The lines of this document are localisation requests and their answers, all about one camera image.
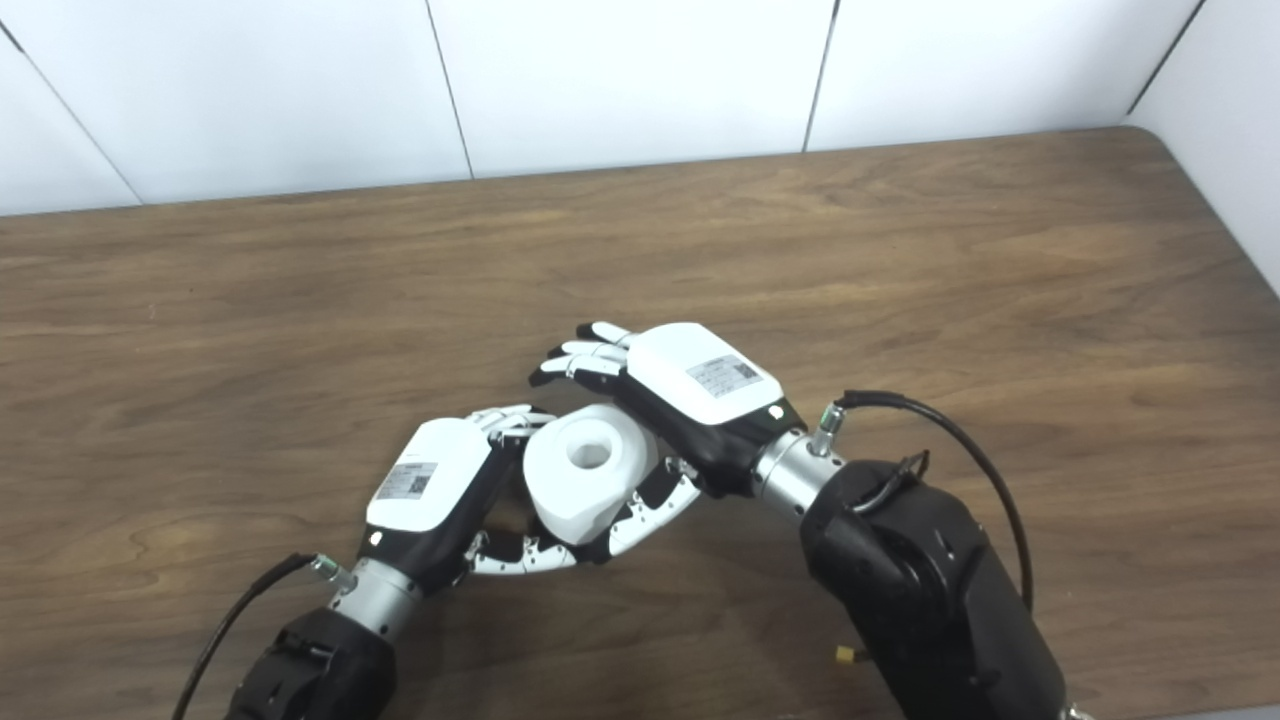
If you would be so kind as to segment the black and white right hand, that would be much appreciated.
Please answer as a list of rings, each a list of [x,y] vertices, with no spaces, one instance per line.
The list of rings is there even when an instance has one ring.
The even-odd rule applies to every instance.
[[[540,387],[559,379],[605,396],[668,448],[602,537],[575,547],[586,562],[627,552],[703,495],[764,500],[765,456],[806,432],[771,373],[692,322],[643,332],[609,322],[581,324],[527,382]]]

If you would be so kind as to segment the black and white left hand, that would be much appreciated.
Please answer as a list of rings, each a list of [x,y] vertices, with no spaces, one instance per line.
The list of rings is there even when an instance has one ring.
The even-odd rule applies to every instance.
[[[484,528],[529,441],[554,419],[520,404],[421,424],[367,503],[357,587],[387,583],[426,597],[474,573],[515,577],[579,565],[558,541]]]

